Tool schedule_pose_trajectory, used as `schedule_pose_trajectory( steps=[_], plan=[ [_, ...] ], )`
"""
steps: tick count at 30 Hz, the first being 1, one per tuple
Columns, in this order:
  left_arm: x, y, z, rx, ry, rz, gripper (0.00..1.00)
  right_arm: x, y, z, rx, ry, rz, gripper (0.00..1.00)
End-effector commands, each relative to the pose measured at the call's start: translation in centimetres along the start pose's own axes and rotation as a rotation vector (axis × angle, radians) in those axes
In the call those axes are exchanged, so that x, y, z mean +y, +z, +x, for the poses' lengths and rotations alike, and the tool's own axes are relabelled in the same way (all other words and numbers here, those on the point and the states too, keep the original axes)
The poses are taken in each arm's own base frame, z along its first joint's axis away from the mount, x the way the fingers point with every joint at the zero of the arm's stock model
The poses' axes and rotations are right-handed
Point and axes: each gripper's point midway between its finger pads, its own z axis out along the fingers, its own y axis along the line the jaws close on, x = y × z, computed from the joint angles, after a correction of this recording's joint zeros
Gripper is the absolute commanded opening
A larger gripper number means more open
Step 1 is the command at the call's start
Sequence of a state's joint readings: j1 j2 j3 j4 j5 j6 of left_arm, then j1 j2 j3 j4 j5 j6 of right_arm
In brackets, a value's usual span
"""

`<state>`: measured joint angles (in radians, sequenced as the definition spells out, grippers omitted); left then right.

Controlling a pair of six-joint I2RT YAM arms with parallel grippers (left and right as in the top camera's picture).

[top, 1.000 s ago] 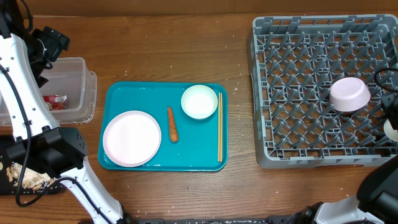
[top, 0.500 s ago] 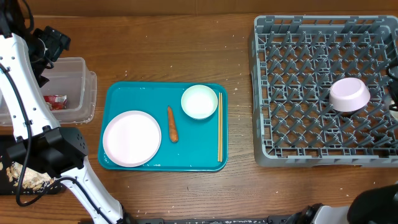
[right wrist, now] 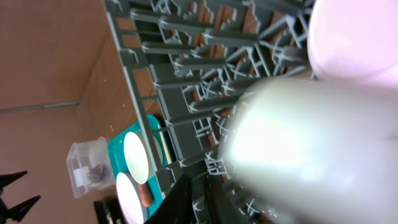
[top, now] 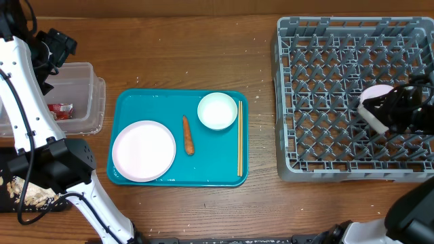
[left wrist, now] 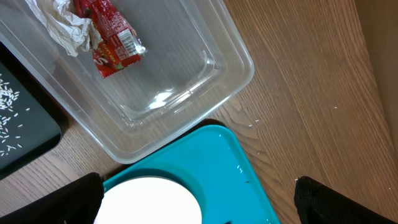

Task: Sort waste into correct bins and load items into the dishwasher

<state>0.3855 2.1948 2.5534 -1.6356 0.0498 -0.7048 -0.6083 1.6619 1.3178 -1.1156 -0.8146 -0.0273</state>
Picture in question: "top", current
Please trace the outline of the white upside-down cup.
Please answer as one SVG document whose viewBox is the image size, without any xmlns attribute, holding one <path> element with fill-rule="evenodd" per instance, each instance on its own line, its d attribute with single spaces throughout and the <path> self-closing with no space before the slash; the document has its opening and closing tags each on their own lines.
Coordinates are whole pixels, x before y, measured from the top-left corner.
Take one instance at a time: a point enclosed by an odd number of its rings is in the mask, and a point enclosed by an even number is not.
<svg viewBox="0 0 434 244">
<path fill-rule="evenodd" d="M 368 125 L 378 134 L 385 134 L 389 128 L 381 123 L 371 112 L 369 112 L 362 104 L 357 107 L 357 112 L 368 123 Z"/>
</svg>

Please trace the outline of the red snack wrapper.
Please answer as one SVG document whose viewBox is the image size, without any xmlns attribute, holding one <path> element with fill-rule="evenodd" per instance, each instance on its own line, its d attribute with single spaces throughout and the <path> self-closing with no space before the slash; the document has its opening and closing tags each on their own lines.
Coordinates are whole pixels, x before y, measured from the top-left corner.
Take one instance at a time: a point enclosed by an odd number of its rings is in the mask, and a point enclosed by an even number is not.
<svg viewBox="0 0 434 244">
<path fill-rule="evenodd" d="M 48 104 L 47 106 L 49 111 L 53 111 L 57 114 L 58 120 L 67 120 L 72 118 L 73 104 Z"/>
</svg>

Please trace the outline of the white napkin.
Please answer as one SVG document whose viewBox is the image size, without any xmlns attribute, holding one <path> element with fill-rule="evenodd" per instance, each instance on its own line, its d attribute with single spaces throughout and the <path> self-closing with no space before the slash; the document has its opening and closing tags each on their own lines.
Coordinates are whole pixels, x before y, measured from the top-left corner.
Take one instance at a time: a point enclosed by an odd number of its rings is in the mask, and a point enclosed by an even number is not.
<svg viewBox="0 0 434 244">
<path fill-rule="evenodd" d="M 58 119 L 57 119 L 57 114 L 55 113 L 55 112 L 53 112 L 53 111 L 50 111 L 50 113 L 51 113 L 51 116 L 53 117 L 53 119 L 55 120 L 55 121 L 57 121 Z"/>
</svg>

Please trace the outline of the grey dish rack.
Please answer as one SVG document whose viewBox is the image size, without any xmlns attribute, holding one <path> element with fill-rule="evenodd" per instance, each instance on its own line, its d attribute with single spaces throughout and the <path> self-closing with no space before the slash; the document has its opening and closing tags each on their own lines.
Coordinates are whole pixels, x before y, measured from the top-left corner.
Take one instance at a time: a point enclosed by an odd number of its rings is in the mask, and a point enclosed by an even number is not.
<svg viewBox="0 0 434 244">
<path fill-rule="evenodd" d="M 433 72 L 428 17 L 283 17 L 271 58 L 277 172 L 288 182 L 433 176 L 433 137 L 378 134 L 358 114 L 361 93 Z"/>
</svg>

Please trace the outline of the large white round plate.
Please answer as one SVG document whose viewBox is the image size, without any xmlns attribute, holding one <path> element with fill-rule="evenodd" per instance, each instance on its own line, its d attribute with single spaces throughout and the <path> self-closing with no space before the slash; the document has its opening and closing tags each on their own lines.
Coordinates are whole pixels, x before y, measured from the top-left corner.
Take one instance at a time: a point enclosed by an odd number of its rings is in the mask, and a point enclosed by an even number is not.
<svg viewBox="0 0 434 244">
<path fill-rule="evenodd" d="M 171 131 L 156 121 L 138 121 L 124 128 L 112 146 L 116 170 L 133 182 L 150 182 L 166 173 L 176 157 Z"/>
</svg>

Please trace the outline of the rice and food scraps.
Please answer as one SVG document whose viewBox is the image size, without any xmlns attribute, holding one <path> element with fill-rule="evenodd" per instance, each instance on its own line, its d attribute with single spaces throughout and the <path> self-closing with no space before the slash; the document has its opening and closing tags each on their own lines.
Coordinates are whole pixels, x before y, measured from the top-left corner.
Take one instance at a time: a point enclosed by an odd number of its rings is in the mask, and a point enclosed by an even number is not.
<svg viewBox="0 0 434 244">
<path fill-rule="evenodd" d="M 23 186 L 24 180 L 22 178 L 13 177 L 11 180 L 7 180 L 6 177 L 1 176 L 2 207 L 12 204 L 12 209 L 16 210 L 20 202 Z M 51 202 L 58 200 L 59 196 L 59 194 L 56 194 L 50 188 L 44 189 L 33 183 L 29 183 L 24 198 L 24 206 L 41 209 L 47 207 Z"/>
</svg>

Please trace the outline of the small white round plate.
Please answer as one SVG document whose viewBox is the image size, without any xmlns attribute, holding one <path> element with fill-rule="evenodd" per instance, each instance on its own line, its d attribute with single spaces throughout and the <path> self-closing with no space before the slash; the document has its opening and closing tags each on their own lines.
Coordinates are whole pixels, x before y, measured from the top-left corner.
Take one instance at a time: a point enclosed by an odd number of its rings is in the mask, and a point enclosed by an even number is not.
<svg viewBox="0 0 434 244">
<path fill-rule="evenodd" d="M 373 85 L 361 93 L 359 101 L 362 104 L 365 100 L 383 96 L 389 93 L 392 89 L 393 87 L 390 85 Z"/>
</svg>

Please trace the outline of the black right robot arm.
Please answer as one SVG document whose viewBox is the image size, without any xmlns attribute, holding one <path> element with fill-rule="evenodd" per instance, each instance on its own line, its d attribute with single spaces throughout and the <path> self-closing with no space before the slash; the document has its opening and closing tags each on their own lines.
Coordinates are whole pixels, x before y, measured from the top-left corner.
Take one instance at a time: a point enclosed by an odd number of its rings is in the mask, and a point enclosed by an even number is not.
<svg viewBox="0 0 434 244">
<path fill-rule="evenodd" d="M 433 74 L 410 75 L 392 87 L 374 85 L 359 97 L 358 113 L 378 134 L 433 135 Z M 347 221 L 313 243 L 433 243 L 433 179 L 398 199 L 385 218 Z"/>
</svg>

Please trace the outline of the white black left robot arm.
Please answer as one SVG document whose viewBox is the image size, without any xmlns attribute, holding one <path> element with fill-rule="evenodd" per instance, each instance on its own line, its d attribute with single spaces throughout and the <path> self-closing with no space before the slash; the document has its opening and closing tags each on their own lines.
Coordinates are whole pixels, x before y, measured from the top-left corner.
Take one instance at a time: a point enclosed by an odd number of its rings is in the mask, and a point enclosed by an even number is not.
<svg viewBox="0 0 434 244">
<path fill-rule="evenodd" d="M 29 28 L 20 1 L 1 2 L 1 101 L 11 123 L 15 155 L 7 162 L 24 180 L 17 219 L 22 225 L 40 220 L 69 201 L 84 215 L 103 243 L 144 243 L 134 223 L 111 201 L 99 182 L 96 160 L 84 139 L 67 138 L 54 120 L 44 95 L 45 81 L 57 75 L 77 43 L 50 29 Z M 31 220 L 22 217 L 28 185 L 50 188 L 58 199 Z"/>
</svg>

